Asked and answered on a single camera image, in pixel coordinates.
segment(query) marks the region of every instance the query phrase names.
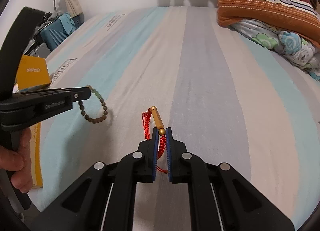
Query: gold bead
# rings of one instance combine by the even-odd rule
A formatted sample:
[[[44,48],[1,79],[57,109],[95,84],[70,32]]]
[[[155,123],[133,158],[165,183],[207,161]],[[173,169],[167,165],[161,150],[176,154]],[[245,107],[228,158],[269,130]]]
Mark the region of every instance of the gold bead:
[[[165,129],[159,129],[159,135],[162,136],[162,135],[165,135]]]

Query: pile of bedding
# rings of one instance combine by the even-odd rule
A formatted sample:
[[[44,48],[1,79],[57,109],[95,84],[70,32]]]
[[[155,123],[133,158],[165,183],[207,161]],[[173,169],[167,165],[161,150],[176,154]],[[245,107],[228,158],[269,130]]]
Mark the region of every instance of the pile of bedding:
[[[218,0],[218,24],[275,51],[320,81],[316,0]]]

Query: beaded bracelet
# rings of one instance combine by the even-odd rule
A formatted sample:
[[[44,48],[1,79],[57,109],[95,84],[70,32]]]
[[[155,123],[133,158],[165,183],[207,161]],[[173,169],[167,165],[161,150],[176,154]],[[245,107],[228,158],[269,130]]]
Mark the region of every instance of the beaded bracelet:
[[[103,120],[107,119],[107,115],[108,115],[108,111],[107,111],[108,108],[106,107],[106,103],[104,102],[104,99],[101,97],[101,94],[99,94],[98,91],[96,91],[90,85],[86,85],[86,87],[88,87],[91,90],[91,92],[99,99],[104,111],[103,111],[103,115],[101,117],[97,117],[97,118],[93,119],[85,113],[83,102],[79,101],[78,105],[80,106],[81,115],[83,115],[84,119],[88,120],[89,123],[95,124],[95,123],[103,122]]]

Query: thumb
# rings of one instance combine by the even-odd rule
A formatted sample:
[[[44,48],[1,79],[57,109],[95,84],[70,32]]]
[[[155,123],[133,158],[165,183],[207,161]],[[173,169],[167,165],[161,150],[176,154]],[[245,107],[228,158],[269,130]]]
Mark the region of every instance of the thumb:
[[[0,146],[0,169],[17,171],[24,167],[20,154]]]

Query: striped blanket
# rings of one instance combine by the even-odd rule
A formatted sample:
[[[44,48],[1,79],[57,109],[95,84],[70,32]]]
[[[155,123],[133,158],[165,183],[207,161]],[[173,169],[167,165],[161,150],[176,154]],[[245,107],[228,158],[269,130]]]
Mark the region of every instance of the striped blanket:
[[[41,127],[43,210],[96,161],[144,140],[155,105],[174,138],[205,162],[229,162],[299,228],[320,199],[320,86],[288,61],[217,24],[216,9],[162,7],[98,15],[47,58],[52,87],[96,88],[108,119],[75,108]],[[89,115],[101,116],[94,97]],[[166,168],[166,157],[159,160]],[[133,230],[190,230],[187,185],[138,184]]]
[[[320,47],[320,21],[310,0],[218,0],[219,25],[257,19],[293,31]]]

